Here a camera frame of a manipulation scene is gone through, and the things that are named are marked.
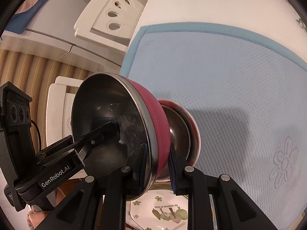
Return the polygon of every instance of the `metal screw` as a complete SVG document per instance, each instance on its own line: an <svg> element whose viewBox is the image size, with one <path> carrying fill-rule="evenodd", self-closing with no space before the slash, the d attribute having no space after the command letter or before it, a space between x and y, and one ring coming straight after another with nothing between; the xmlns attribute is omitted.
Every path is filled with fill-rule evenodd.
<svg viewBox="0 0 307 230"><path fill-rule="evenodd" d="M192 166L186 166L185 167L185 171L186 172L193 172L194 171L194 168Z"/></svg>
<svg viewBox="0 0 307 230"><path fill-rule="evenodd" d="M230 176L229 175L226 175L226 174L223 174L223 175L221 175L221 179L223 180L223 181L229 181L230 180Z"/></svg>
<svg viewBox="0 0 307 230"><path fill-rule="evenodd" d="M122 167L121 168L121 171L123 172L123 173L127 173L127 172L129 172L130 171L130 167L129 166L124 166L124 167Z"/></svg>
<svg viewBox="0 0 307 230"><path fill-rule="evenodd" d="M85 178L85 181L86 181L87 183L91 183L91 182L94 181L94 177L93 177L93 176L87 176L87 177Z"/></svg>

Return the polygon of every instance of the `beige striped fabric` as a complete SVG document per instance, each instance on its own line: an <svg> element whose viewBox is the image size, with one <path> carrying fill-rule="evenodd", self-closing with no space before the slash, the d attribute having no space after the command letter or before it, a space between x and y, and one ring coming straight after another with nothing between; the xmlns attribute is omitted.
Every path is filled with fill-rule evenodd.
<svg viewBox="0 0 307 230"><path fill-rule="evenodd" d="M57 76L84 80L91 72L30 54L0 50L0 85L10 81L32 97L30 103L31 119L34 120L41 134L42 148L46 147L46 107L49 86ZM75 87L68 87L68 93L76 93ZM35 127L31 127L35 152L39 141Z"/></svg>

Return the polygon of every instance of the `plate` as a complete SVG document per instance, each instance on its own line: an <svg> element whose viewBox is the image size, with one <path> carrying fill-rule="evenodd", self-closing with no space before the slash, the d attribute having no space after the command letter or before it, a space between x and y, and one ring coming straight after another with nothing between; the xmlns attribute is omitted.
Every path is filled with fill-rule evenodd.
<svg viewBox="0 0 307 230"><path fill-rule="evenodd" d="M130 202L129 218L144 230L186 230L188 198L169 189L149 190Z"/></svg>

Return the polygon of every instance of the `chair backrest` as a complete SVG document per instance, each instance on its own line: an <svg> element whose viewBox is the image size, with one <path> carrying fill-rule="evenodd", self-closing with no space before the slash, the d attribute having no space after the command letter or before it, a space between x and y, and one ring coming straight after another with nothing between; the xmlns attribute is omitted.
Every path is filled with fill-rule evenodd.
<svg viewBox="0 0 307 230"><path fill-rule="evenodd" d="M91 0L75 24L75 36L127 51L147 0Z"/></svg>
<svg viewBox="0 0 307 230"><path fill-rule="evenodd" d="M46 143L47 146L71 135L71 112L74 94L66 92L67 86L79 87L83 80L57 77L48 92L46 108Z"/></svg>

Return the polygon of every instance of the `blue cloth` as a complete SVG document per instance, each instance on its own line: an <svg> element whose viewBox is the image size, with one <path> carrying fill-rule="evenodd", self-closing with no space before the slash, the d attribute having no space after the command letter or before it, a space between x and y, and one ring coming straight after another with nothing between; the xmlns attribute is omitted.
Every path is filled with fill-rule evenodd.
<svg viewBox="0 0 307 230"><path fill-rule="evenodd" d="M195 165L229 174L278 229L307 206L307 63L277 42L219 24L141 27L121 75L173 100L201 134Z"/></svg>
<svg viewBox="0 0 307 230"><path fill-rule="evenodd" d="M47 2L48 0L38 0L35 5L25 12L13 15L12 19L5 28L7 31L13 33L22 34L30 21L39 11L39 9Z"/></svg>

